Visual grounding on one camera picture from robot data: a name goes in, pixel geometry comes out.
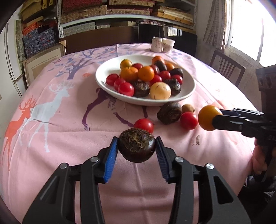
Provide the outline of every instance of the pink tablecloth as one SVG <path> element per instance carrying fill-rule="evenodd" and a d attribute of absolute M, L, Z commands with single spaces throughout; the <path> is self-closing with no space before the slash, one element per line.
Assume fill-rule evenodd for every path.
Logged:
<path fill-rule="evenodd" d="M 1 152 L 1 196 L 19 221 L 60 163 L 83 163 L 140 118 L 153 120 L 154 136 L 161 136 L 178 156 L 196 165 L 213 163 L 238 194 L 251 171 L 252 138 L 200 127 L 186 132 L 179 122 L 164 126 L 156 117 L 159 107 L 124 103 L 97 86 L 95 71 L 108 59 L 161 55 L 193 75 L 196 90 L 181 104 L 192 104 L 196 114 L 208 104 L 255 109 L 232 83 L 199 60 L 178 50 L 156 54 L 149 48 L 123 44 L 70 54 L 46 66 L 31 84 L 9 124 Z M 162 179 L 155 155 L 135 164 L 118 154 L 109 183 L 99 188 L 107 224 L 168 223 L 174 185 Z M 79 214 L 76 222 L 80 223 Z"/>

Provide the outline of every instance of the cup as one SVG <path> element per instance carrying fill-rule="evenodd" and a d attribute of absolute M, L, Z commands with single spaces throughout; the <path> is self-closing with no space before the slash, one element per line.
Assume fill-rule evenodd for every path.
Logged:
<path fill-rule="evenodd" d="M 163 38 L 153 37 L 151 51 L 160 53 L 163 50 Z"/>
<path fill-rule="evenodd" d="M 163 51 L 170 53 L 173 49 L 175 41 L 167 38 L 163 38 Z"/>

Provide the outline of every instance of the picture frame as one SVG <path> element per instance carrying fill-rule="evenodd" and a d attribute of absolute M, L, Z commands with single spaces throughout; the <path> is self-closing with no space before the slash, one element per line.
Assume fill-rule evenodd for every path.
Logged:
<path fill-rule="evenodd" d="M 35 80 L 35 78 L 41 73 L 43 68 L 46 67 L 52 61 L 61 58 L 66 55 L 65 41 L 57 43 L 36 55 L 24 60 L 24 71 L 27 86 Z"/>

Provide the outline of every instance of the plate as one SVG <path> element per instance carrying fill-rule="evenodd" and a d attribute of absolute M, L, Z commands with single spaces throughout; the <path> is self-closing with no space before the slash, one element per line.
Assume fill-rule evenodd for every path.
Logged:
<path fill-rule="evenodd" d="M 101 64 L 95 74 L 96 82 L 98 85 L 111 96 L 122 100 L 127 103 L 132 103 L 136 105 L 142 106 L 162 106 L 167 102 L 178 102 L 183 99 L 189 97 L 195 91 L 195 81 L 191 74 L 189 74 L 185 68 L 181 67 L 178 64 L 175 64 L 171 61 L 166 61 L 166 63 L 170 62 L 174 64 L 176 68 L 182 68 L 184 70 L 183 74 L 183 84 L 181 85 L 181 91 L 176 96 L 171 96 L 167 100 L 153 100 L 150 96 L 139 98 L 139 97 L 129 97 L 123 94 L 118 93 L 113 86 L 109 86 L 106 84 L 105 80 L 107 76 L 112 73 L 120 74 L 120 63 L 124 59 L 129 59 L 133 64 L 134 63 L 141 63 L 143 66 L 149 66 L 152 64 L 152 56 L 146 55 L 124 55 L 116 58 L 112 58 L 103 64 Z"/>

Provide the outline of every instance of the patterned curtain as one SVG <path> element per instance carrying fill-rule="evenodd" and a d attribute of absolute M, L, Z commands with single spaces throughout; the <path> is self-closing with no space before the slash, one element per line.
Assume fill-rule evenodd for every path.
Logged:
<path fill-rule="evenodd" d="M 224 49 L 225 24 L 225 0 L 213 0 L 203 41 L 220 50 Z"/>

